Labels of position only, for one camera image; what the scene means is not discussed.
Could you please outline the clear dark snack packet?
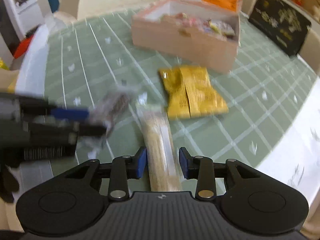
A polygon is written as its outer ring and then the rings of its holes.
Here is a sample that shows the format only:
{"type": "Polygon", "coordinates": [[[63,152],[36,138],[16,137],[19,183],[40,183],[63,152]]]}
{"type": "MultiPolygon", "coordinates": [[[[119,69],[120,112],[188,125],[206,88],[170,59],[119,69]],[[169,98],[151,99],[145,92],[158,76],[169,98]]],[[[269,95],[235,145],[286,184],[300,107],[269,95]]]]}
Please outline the clear dark snack packet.
{"type": "Polygon", "coordinates": [[[84,136],[83,143],[95,150],[103,148],[119,117],[129,109],[129,104],[136,97],[137,92],[132,87],[117,85],[110,89],[89,111],[86,119],[86,124],[95,128],[102,127],[105,131],[101,135],[84,136]]]}

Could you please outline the beige cracker packet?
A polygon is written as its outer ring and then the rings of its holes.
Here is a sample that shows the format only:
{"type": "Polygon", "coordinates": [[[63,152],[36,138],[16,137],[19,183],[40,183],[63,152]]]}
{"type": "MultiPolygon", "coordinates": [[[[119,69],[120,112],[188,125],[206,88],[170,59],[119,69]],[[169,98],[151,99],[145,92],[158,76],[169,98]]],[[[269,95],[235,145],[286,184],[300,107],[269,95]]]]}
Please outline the beige cracker packet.
{"type": "Polygon", "coordinates": [[[151,190],[182,191],[181,172],[164,108],[160,105],[138,104],[136,109],[147,149],[151,190]]]}

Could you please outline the yellow snack packet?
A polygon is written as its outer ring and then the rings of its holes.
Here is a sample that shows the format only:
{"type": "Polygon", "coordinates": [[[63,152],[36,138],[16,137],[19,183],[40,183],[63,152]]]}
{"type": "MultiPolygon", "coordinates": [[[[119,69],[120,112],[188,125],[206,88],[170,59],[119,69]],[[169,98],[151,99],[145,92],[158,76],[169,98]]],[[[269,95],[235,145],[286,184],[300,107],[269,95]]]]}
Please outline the yellow snack packet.
{"type": "Polygon", "coordinates": [[[229,111],[227,102],[212,87],[206,68],[180,65],[158,72],[169,96],[169,118],[199,118],[229,111]]]}

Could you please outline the green checked tablecloth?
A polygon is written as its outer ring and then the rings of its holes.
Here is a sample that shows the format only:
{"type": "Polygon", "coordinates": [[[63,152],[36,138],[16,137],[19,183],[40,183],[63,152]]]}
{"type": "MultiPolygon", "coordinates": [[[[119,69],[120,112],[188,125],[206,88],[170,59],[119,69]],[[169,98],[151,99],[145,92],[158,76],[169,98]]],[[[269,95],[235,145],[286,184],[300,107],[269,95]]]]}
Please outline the green checked tablecloth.
{"type": "Polygon", "coordinates": [[[151,191],[193,191],[179,152],[216,163],[238,160],[300,189],[319,174],[319,155],[289,136],[319,78],[242,15],[185,9],[113,12],[48,37],[44,96],[86,110],[104,135],[80,136],[75,152],[51,162],[54,175],[146,147],[151,191]]]}

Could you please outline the pink cardboard snack box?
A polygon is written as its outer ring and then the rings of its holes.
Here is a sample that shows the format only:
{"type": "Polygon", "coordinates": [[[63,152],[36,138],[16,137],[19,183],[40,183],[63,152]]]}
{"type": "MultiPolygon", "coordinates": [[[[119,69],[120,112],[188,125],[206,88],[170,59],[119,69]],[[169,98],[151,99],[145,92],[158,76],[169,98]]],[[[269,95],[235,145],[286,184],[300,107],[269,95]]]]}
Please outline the pink cardboard snack box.
{"type": "Polygon", "coordinates": [[[240,15],[201,1],[161,0],[133,16],[131,32],[135,46],[179,56],[227,74],[238,53],[240,15]],[[196,27],[199,20],[227,23],[235,34],[226,38],[196,27]]]}

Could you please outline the black gift box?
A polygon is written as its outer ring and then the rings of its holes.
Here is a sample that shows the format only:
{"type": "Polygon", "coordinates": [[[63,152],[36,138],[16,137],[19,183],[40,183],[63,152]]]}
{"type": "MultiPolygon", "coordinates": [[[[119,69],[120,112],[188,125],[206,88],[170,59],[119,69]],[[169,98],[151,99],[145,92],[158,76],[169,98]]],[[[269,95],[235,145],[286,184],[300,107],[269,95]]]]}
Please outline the black gift box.
{"type": "Polygon", "coordinates": [[[311,28],[311,22],[283,0],[257,0],[248,21],[288,56],[299,53],[311,28]]]}

